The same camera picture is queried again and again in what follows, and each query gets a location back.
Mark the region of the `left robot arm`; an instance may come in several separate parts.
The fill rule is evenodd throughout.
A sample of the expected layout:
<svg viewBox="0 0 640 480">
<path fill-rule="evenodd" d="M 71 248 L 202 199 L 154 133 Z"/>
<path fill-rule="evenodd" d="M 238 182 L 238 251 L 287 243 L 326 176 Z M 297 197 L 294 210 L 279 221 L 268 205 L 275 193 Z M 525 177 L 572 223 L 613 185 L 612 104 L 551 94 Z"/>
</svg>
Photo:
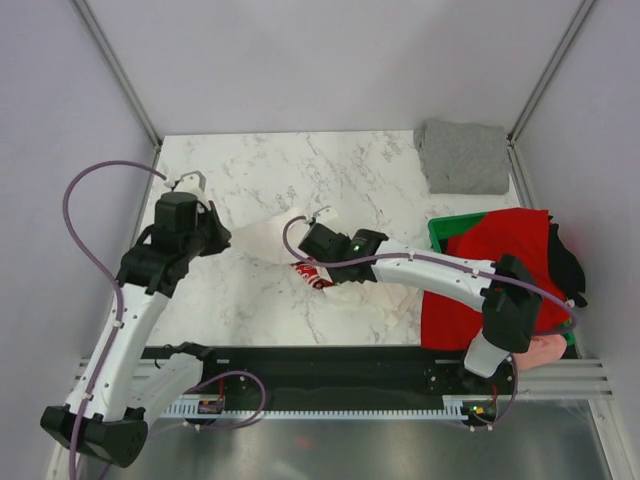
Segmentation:
<svg viewBox="0 0 640 480">
<path fill-rule="evenodd" d="M 64 448 L 121 468 L 139 456 L 150 427 L 180 395 L 208 393 L 219 369 L 210 347 L 184 342 L 141 384 L 134 375 L 149 336 L 197 257 L 223 252 L 231 234 L 212 202 L 196 191 L 164 193 L 154 222 L 123 256 L 116 309 L 87 368 L 61 406 L 45 408 L 40 425 Z"/>
</svg>

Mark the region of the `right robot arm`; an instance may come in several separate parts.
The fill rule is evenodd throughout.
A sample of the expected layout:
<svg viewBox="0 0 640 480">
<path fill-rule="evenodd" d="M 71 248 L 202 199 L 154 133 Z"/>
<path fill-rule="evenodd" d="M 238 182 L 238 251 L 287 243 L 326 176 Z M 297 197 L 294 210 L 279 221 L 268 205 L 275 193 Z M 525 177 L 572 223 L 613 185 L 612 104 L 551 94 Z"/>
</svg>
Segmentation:
<svg viewBox="0 0 640 480">
<path fill-rule="evenodd" d="M 508 357 L 529 349 L 543 299 L 524 264 L 513 256 L 497 262 L 456 258 L 414 250 L 367 229 L 350 237 L 318 221 L 310 224 L 296 249 L 320 263 L 335 283 L 414 287 L 480 313 L 481 326 L 457 371 L 460 386 L 469 393 L 483 392 Z"/>
</svg>

